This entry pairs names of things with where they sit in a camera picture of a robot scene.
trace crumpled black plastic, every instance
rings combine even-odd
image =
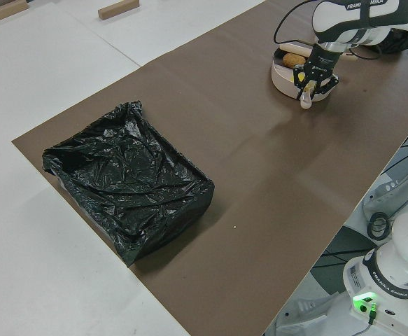
[[[180,235],[208,208],[214,184],[142,118],[117,106],[46,149],[43,168],[96,225],[127,266]]]

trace white surface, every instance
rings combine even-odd
[[[188,335],[11,140],[261,1],[141,0],[101,21],[114,2],[0,21],[0,335]]]

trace wooden block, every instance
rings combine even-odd
[[[15,0],[0,6],[0,20],[28,9],[26,0]]]
[[[102,20],[107,20],[113,16],[127,12],[128,10],[130,11],[131,9],[137,8],[139,6],[139,0],[123,0],[113,5],[101,8],[100,10],[98,10],[98,16]]]

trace cable connector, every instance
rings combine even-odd
[[[377,317],[377,304],[372,303],[372,308],[370,309],[370,314],[369,314],[369,324],[372,325],[373,321]]]

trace potato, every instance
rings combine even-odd
[[[294,69],[295,65],[304,64],[305,62],[305,58],[300,55],[288,53],[283,56],[283,65],[287,68]]]

